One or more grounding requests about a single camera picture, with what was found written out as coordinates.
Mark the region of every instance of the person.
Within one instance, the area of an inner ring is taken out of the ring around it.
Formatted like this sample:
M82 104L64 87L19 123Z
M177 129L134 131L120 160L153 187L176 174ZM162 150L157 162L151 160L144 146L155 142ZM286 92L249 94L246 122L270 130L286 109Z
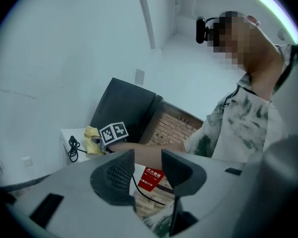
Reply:
M246 74L189 139L164 145L119 142L110 145L110 150L134 149L137 164L161 170L162 149L246 162L251 154L287 137L271 96L296 63L298 46L276 47L259 25L253 16L235 11L224 12L213 21L207 45L214 52L224 52Z

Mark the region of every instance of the black cable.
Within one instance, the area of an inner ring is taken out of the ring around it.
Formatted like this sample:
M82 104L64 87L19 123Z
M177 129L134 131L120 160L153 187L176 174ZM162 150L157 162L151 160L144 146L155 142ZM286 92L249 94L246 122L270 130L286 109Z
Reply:
M86 151L83 151L83 150L79 149L79 147L80 147L81 144L75 139L74 136L71 136L71 137L70 137L69 145L71 146L71 149L70 149L70 151L68 152L68 156L69 156L71 162L76 162L76 161L78 160L78 158L79 158L78 150L81 151L81 152L87 153ZM140 191L140 189L138 188L134 176L133 176L133 180L134 180L134 184L135 184L137 190L139 191L139 193L140 193L142 196L144 196L145 198L147 198L147 199L149 199L149 200L151 200L151 201L153 201L153 202L155 202L155 203L157 203L157 204L165 205L165 204L160 203L160 202L158 202L158 201L155 201L154 199L152 199L152 198L146 196L145 194L143 194L143 193Z
M162 203L160 203L160 202L158 202L158 201L155 201L154 199L152 199L152 198L146 196L145 194L143 194L143 193L140 191L140 189L138 188L134 176L133 176L133 180L134 180L134 184L135 184L137 190L139 191L139 193L140 193L142 196L146 197L147 199L149 199L149 200L151 200L151 201L153 201L153 202L156 202L157 204L165 205L165 204L162 204Z

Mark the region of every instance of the red label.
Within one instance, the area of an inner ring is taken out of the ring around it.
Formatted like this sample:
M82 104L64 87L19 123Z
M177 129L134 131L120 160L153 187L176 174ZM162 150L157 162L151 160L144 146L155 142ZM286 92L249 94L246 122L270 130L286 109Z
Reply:
M141 179L138 183L138 186L144 188L147 191L152 191L163 177L164 173L162 170L146 167L143 176L141 176Z

